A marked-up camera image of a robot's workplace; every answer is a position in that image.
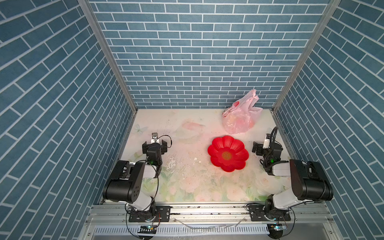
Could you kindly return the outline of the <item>pink plastic bag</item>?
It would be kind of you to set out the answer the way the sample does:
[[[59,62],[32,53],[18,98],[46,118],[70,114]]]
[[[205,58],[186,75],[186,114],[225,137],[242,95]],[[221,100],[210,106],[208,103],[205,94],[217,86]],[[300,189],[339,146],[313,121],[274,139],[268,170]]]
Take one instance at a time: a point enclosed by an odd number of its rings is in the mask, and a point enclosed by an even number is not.
[[[263,108],[255,107],[258,100],[253,89],[223,112],[222,124],[227,133],[245,133],[255,125],[263,112]]]

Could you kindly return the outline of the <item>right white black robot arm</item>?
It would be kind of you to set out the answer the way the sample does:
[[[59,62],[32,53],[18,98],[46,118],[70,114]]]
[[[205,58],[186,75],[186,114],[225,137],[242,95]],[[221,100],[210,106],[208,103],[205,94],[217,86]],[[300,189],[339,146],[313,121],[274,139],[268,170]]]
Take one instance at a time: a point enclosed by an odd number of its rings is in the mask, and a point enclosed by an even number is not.
[[[331,201],[334,190],[321,164],[282,160],[282,150],[281,144],[269,143],[268,140],[264,144],[253,143],[252,152],[263,158],[261,165],[269,176],[291,179],[287,190],[268,196],[263,207],[264,215],[268,219],[276,219],[301,204]]]

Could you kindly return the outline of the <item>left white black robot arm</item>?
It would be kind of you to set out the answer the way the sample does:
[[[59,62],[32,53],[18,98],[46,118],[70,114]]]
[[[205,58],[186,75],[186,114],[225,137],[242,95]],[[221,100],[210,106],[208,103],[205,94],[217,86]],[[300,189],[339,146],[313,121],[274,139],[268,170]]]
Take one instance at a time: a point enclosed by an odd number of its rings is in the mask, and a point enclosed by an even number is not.
[[[141,191],[143,179],[158,179],[162,171],[162,155],[168,151],[168,143],[152,140],[142,144],[146,158],[136,163],[119,160],[103,188],[104,200],[125,202],[140,214],[156,213],[155,197]]]

